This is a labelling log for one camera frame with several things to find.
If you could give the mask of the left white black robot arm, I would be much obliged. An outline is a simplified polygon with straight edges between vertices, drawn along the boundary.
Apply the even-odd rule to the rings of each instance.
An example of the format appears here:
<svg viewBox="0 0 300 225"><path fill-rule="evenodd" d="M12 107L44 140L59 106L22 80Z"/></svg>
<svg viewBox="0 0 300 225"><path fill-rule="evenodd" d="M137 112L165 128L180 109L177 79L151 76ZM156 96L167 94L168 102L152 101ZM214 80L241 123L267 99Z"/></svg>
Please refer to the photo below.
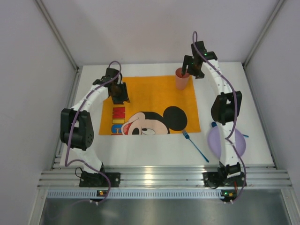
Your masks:
<svg viewBox="0 0 300 225"><path fill-rule="evenodd" d="M122 81L120 69L108 67L105 75L93 82L88 93L76 105L61 111L60 140L67 146L64 166L81 162L85 172L103 172L103 162L92 148L95 136L93 116L108 98L114 105L129 102L127 87Z"/></svg>

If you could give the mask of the orange Mickey Mouse cloth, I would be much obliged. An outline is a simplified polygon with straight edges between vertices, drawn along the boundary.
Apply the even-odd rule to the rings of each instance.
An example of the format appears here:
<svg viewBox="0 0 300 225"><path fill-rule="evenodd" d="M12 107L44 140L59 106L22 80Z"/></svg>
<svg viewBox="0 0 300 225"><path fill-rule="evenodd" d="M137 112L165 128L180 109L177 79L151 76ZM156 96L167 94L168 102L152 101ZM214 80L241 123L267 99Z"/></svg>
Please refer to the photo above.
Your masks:
<svg viewBox="0 0 300 225"><path fill-rule="evenodd" d="M188 78L184 90L174 75L125 77L129 102L103 103L99 135L166 135L201 131L195 90Z"/></svg>

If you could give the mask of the lilac plastic plate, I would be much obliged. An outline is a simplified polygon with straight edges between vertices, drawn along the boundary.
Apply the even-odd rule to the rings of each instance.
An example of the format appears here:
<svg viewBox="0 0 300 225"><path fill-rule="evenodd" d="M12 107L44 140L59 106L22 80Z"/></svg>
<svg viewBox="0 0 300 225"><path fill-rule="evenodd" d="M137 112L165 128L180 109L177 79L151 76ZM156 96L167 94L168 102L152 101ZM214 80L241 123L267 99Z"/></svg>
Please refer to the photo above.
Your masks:
<svg viewBox="0 0 300 225"><path fill-rule="evenodd" d="M213 154L220 159L221 158L221 139L219 130L217 127L213 127L207 137L208 146L210 150L213 152ZM235 131L235 145L236 150L239 153L240 156L242 156L246 150L246 140L243 136L243 134L236 130Z"/></svg>

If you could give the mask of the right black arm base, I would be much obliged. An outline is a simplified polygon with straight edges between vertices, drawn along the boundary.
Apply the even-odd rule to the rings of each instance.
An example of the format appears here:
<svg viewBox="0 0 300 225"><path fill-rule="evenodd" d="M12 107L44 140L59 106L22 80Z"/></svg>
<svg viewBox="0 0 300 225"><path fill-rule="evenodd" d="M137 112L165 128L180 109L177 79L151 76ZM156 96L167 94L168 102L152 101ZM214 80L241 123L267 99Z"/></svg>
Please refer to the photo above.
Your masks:
<svg viewBox="0 0 300 225"><path fill-rule="evenodd" d="M246 180L243 172L241 175L231 178L221 178L218 172L204 172L202 175L204 186L212 189L218 187L234 187L235 184L237 184L238 187L242 187Z"/></svg>

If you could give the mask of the pink plastic cup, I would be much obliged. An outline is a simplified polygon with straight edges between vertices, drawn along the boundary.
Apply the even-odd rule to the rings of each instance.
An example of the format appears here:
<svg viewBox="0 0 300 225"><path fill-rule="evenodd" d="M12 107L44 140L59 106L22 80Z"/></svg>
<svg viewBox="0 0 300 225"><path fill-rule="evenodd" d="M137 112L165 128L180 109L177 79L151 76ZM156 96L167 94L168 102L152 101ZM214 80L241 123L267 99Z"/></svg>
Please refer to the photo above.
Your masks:
<svg viewBox="0 0 300 225"><path fill-rule="evenodd" d="M189 73L182 74L181 72L182 72L181 67L175 71L175 83L176 83L176 88L178 90L184 90L189 80Z"/></svg>

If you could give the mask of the blue plastic fork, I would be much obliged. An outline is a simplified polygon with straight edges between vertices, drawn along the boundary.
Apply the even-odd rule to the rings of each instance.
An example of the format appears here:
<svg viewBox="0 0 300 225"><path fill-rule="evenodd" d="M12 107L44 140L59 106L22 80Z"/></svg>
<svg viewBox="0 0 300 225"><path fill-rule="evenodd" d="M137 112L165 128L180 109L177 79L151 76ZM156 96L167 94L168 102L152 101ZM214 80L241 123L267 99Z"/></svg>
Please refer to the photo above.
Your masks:
<svg viewBox="0 0 300 225"><path fill-rule="evenodd" d="M189 134L186 132L186 130L182 131L182 134L184 135L184 137L189 140L192 145L197 149L197 151L201 154L201 156L204 158L204 160L209 163L210 161L207 159L207 157L201 152L201 150L197 147L197 145L191 140Z"/></svg>

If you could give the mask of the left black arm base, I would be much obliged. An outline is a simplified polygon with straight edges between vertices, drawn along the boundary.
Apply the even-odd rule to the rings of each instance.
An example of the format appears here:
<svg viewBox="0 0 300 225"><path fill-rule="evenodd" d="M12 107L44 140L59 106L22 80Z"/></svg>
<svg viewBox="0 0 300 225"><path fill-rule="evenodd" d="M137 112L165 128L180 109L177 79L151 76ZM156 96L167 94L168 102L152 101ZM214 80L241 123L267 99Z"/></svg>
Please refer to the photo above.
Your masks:
<svg viewBox="0 0 300 225"><path fill-rule="evenodd" d="M120 185L119 172L106 172L105 175L111 183L111 187L117 188ZM81 188L108 188L107 179L99 173L87 173L84 171L80 176L79 187Z"/></svg>

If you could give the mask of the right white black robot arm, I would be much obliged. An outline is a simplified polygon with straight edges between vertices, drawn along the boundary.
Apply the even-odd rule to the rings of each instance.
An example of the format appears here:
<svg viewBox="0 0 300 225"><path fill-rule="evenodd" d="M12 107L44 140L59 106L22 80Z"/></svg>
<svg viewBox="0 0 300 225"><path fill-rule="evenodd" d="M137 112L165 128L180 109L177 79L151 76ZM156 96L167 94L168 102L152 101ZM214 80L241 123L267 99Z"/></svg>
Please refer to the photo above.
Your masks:
<svg viewBox="0 0 300 225"><path fill-rule="evenodd" d="M241 174L241 166L235 146L235 130L240 113L242 93L222 74L216 54L208 52L203 41L191 44L192 55L185 55L181 74L188 73L196 79L208 78L216 95L211 107L211 117L217 123L220 136L221 157L218 172L223 179Z"/></svg>

